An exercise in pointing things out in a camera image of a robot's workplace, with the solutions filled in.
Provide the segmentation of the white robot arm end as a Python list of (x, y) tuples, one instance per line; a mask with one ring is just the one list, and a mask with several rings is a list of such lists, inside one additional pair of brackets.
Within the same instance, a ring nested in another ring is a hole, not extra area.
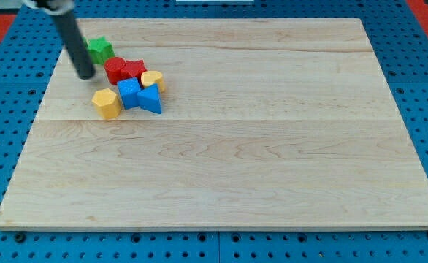
[(64, 15), (75, 8), (74, 0), (22, 0), (31, 9), (39, 9), (48, 15)]

